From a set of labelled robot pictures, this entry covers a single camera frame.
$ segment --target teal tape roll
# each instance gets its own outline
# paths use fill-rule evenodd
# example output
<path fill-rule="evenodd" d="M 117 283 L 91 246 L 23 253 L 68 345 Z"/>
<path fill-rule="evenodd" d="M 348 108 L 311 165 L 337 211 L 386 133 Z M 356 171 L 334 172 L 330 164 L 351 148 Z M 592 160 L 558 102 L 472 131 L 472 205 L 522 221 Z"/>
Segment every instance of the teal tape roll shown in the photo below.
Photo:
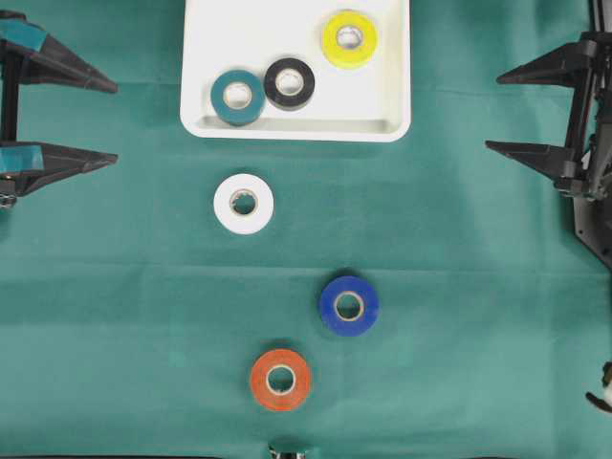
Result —
<path fill-rule="evenodd" d="M 0 174 L 16 174 L 24 170 L 44 168 L 42 148 L 38 145 L 0 148 Z"/>
<path fill-rule="evenodd" d="M 0 38 L 38 53 L 47 33 L 19 19 L 0 19 Z"/>
<path fill-rule="evenodd" d="M 244 85 L 251 91 L 248 104 L 232 108 L 226 101 L 226 90 L 231 85 Z M 261 80 L 250 72 L 232 70 L 219 76 L 210 91 L 212 106 L 219 118 L 233 126 L 244 126 L 257 120 L 264 109 L 266 95 Z"/>

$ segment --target metal part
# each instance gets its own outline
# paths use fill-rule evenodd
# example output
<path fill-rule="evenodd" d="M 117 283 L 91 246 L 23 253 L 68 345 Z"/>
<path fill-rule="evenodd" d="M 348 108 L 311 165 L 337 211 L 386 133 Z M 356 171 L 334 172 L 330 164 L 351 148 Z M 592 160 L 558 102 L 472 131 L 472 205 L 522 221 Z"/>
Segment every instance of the metal part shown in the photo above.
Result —
<path fill-rule="evenodd" d="M 603 389 L 605 390 L 612 383 L 612 361 L 608 361 L 603 366 L 602 371 L 603 371 L 603 377 L 601 378 L 601 385 L 603 386 Z M 612 406 L 610 406 L 610 404 L 606 400 L 596 397 L 591 392 L 587 392 L 585 394 L 585 397 L 586 397 L 586 400 L 588 400 L 589 403 L 595 408 L 597 408 L 598 410 L 603 411 L 604 413 L 612 414 Z"/>
<path fill-rule="evenodd" d="M 16 28 L 19 33 L 2 34 L 11 28 Z M 116 93 L 118 88 L 116 83 L 55 38 L 27 22 L 23 13 L 0 11 L 0 38 L 3 78 L 0 163 L 2 148 L 36 145 L 41 149 L 44 164 L 37 170 L 3 170 L 0 175 L 0 208 L 12 208 L 18 197 L 53 182 L 116 163 L 116 155 L 48 143 L 17 142 L 21 84 L 52 83 L 107 93 Z"/>
<path fill-rule="evenodd" d="M 272 447 L 269 449 L 272 459 L 306 459 L 305 452 L 276 452 Z"/>
<path fill-rule="evenodd" d="M 612 0 L 591 0 L 594 32 L 500 76 L 500 84 L 572 88 L 564 146 L 491 142 L 488 148 L 546 176 L 574 200 L 576 236 L 612 271 Z M 592 101 L 596 131 L 586 142 Z"/>

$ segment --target table surface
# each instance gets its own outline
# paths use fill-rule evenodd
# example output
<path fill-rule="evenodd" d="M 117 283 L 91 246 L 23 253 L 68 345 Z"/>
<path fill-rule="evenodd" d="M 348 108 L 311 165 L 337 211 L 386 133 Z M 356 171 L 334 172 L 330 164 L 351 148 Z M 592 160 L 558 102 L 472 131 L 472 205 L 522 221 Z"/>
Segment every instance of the table surface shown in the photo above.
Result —
<path fill-rule="evenodd" d="M 413 0 L 413 122 L 391 144 L 187 134 L 182 1 L 3 8 L 120 84 L 24 88 L 19 138 L 120 162 L 0 214 L 0 453 L 610 456 L 611 421 L 583 399 L 610 357 L 609 274 L 572 235 L 570 203 L 484 147 L 563 143 L 570 92 L 494 80 L 577 39 L 586 2 Z M 237 172 L 276 200 L 252 237 L 212 210 Z M 356 339 L 317 314 L 345 271 L 381 300 Z M 313 369 L 292 413 L 248 387 L 277 346 Z"/>

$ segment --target tape roll core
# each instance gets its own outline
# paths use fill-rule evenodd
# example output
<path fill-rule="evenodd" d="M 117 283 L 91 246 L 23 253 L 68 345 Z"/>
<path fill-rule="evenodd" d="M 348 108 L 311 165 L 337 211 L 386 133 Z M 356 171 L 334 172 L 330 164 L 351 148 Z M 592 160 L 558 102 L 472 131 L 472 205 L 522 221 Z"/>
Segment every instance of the tape roll core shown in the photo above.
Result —
<path fill-rule="evenodd" d="M 242 94 L 232 101 L 232 92 Z M 257 76 L 245 70 L 231 70 L 216 79 L 210 90 L 210 101 L 221 120 L 232 126 L 244 126 L 261 116 L 266 96 Z"/>
<path fill-rule="evenodd" d="M 240 213 L 235 202 L 243 195 L 254 200 L 253 209 Z M 219 222 L 235 234 L 254 234 L 264 229 L 274 214 L 272 190 L 259 177 L 238 174 L 227 178 L 214 194 L 214 213 Z"/>
<path fill-rule="evenodd" d="M 293 80 L 287 90 L 281 87 L 281 80 Z M 287 57 L 277 60 L 264 76 L 264 90 L 268 100 L 276 108 L 294 111 L 304 107 L 315 93 L 315 74 L 305 62 Z"/>
<path fill-rule="evenodd" d="M 341 11 L 323 29 L 321 48 L 327 60 L 341 69 L 357 69 L 378 46 L 374 23 L 356 11 Z"/>
<path fill-rule="evenodd" d="M 287 368 L 293 376 L 289 390 L 272 389 L 270 374 L 277 368 Z M 265 353 L 251 369 L 250 387 L 253 397 L 270 411 L 293 411 L 301 406 L 312 388 L 312 372 L 308 363 L 289 349 L 275 349 Z"/>
<path fill-rule="evenodd" d="M 339 313 L 339 301 L 344 295 L 353 296 L 360 311 L 355 317 L 343 317 Z M 376 322 L 379 301 L 370 284 L 359 277 L 346 275 L 330 282 L 321 293 L 318 311 L 323 323 L 336 335 L 357 337 L 367 332 Z"/>

